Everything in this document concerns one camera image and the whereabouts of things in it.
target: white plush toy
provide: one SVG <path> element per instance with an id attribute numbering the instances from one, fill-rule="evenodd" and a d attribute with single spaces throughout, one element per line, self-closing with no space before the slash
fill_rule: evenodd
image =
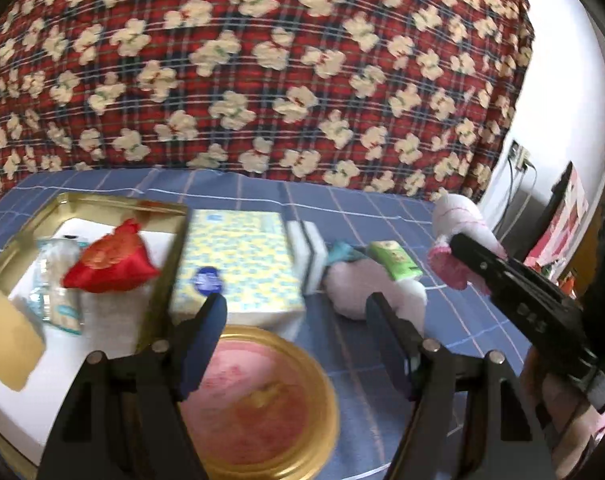
<path id="1" fill-rule="evenodd" d="M 429 251 L 429 265 L 451 288 L 463 290 L 471 282 L 488 294 L 485 281 L 451 254 L 449 242 L 459 233 L 466 234 L 492 253 L 506 258 L 505 249 L 487 226 L 477 206 L 463 195 L 449 193 L 439 198 L 433 209 L 435 243 Z"/>
<path id="2" fill-rule="evenodd" d="M 421 334 L 425 332 L 425 286 L 411 278 L 394 282 L 387 270 L 370 258 L 330 266 L 325 290 L 335 311 L 350 319 L 364 319 L 367 298 L 381 292 L 399 318 L 411 321 Z"/>

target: teal cloth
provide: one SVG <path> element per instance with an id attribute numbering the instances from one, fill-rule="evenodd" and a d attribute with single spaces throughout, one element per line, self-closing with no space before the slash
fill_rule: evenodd
<path id="1" fill-rule="evenodd" d="M 327 254 L 327 267 L 338 262 L 357 262 L 368 258 L 366 254 L 359 251 L 347 242 L 338 241 L 331 245 Z"/>

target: electrical outlet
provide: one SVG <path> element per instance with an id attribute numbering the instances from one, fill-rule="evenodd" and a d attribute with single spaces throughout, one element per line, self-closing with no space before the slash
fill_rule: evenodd
<path id="1" fill-rule="evenodd" d="M 518 162 L 518 156 L 520 154 L 521 145 L 517 141 L 511 142 L 511 146 L 509 147 L 509 160 L 515 166 Z"/>
<path id="2" fill-rule="evenodd" d="M 529 160 L 531 152 L 524 146 L 520 146 L 520 153 L 518 153 L 518 160 L 515 162 L 516 171 L 524 171 L 525 164 Z"/>
<path id="3" fill-rule="evenodd" d="M 517 141 L 511 142 L 509 147 L 509 160 L 516 171 L 524 171 L 525 165 L 531 156 L 531 152 Z"/>

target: red silk pouch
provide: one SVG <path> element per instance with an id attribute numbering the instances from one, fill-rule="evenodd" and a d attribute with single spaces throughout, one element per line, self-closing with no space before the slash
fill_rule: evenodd
<path id="1" fill-rule="evenodd" d="M 159 275 L 138 234 L 140 224 L 125 220 L 110 235 L 93 242 L 62 279 L 65 288 L 87 292 L 125 292 Z"/>

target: pink plush toy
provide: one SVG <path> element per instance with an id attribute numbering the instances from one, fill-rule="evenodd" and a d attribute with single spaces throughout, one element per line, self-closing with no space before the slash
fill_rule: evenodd
<path id="1" fill-rule="evenodd" d="M 446 194 L 433 209 L 433 235 L 435 243 L 429 251 L 429 265 L 433 272 L 451 288 L 464 290 L 471 282 L 484 294 L 489 289 L 480 276 L 451 254 L 449 242 L 454 235 L 466 234 L 501 258 L 506 252 L 495 238 L 477 206 L 467 197 Z"/>

